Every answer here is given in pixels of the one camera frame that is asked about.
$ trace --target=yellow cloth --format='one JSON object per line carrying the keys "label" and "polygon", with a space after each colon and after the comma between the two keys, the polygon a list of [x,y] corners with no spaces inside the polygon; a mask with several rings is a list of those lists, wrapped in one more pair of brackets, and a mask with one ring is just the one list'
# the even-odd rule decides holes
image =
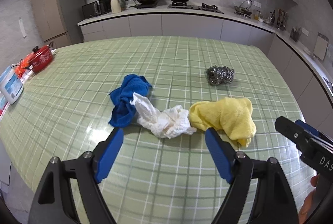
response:
{"label": "yellow cloth", "polygon": [[224,130],[231,140],[248,146],[257,129],[252,121],[252,103],[247,98],[224,98],[217,102],[197,102],[189,109],[192,127],[206,131]]}

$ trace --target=blue gripper pad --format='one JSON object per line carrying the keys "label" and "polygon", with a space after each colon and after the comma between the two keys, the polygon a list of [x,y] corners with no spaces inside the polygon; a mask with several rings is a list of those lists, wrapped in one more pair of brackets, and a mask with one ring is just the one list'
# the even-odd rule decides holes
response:
{"label": "blue gripper pad", "polygon": [[124,132],[119,128],[98,162],[97,172],[95,173],[95,180],[98,184],[109,175],[123,141]]}
{"label": "blue gripper pad", "polygon": [[304,121],[301,120],[297,120],[295,122],[295,124],[299,125],[300,127],[302,127],[303,129],[309,131],[312,135],[319,137],[319,132],[317,129],[313,128],[312,126],[308,125],[307,123],[305,123]]}
{"label": "blue gripper pad", "polygon": [[208,147],[211,157],[213,158],[215,166],[219,171],[220,176],[223,179],[225,179],[229,184],[231,184],[232,181],[234,180],[234,176],[231,173],[231,163],[224,154],[223,149],[219,145],[219,142],[217,141],[217,138],[219,138],[220,140],[221,138],[218,135],[217,137],[214,136],[213,131],[216,133],[216,131],[213,128],[209,128],[206,130],[205,132],[206,145]]}

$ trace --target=orange bag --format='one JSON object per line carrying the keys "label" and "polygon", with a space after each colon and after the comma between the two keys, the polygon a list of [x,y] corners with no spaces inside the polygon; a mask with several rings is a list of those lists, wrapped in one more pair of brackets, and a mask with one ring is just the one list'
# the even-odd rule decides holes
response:
{"label": "orange bag", "polygon": [[23,60],[20,61],[20,64],[15,68],[15,73],[18,75],[19,78],[22,77],[26,69],[29,69],[29,60],[32,55],[34,55],[34,53],[30,53],[29,55],[27,55]]}

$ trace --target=human hand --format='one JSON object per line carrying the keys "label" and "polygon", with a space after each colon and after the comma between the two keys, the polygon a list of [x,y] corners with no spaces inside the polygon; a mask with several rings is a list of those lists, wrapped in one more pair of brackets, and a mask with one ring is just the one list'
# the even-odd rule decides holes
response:
{"label": "human hand", "polygon": [[[314,187],[317,186],[318,177],[319,177],[319,175],[311,178],[310,183],[312,186],[314,186]],[[316,190],[314,189],[310,192],[309,195],[307,195],[307,197],[304,200],[304,204],[303,204],[301,210],[299,210],[299,213],[298,213],[299,224],[303,224],[305,222],[305,220],[307,219],[307,214],[311,208],[312,198],[313,198],[315,191]]]}

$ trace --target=table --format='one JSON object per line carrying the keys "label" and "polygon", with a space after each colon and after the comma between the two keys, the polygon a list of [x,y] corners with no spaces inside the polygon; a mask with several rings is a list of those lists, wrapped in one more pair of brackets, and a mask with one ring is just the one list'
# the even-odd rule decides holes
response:
{"label": "table", "polygon": [[[232,84],[207,83],[205,70],[215,64],[235,69]],[[0,122],[0,138],[33,191],[52,156],[76,158],[106,139],[114,107],[108,93],[132,73],[152,84],[148,97],[159,110],[249,98],[257,133],[242,150],[251,158],[276,157],[300,208],[314,171],[274,128],[279,116],[302,118],[288,86],[256,47],[186,37],[117,38],[56,50],[54,61],[25,83]],[[99,185],[117,223],[211,223],[229,185],[219,177],[203,133],[158,139],[133,124],[124,134],[112,170]],[[81,222],[88,223],[75,181],[72,186]],[[240,223],[247,221],[255,188],[253,180]]]}

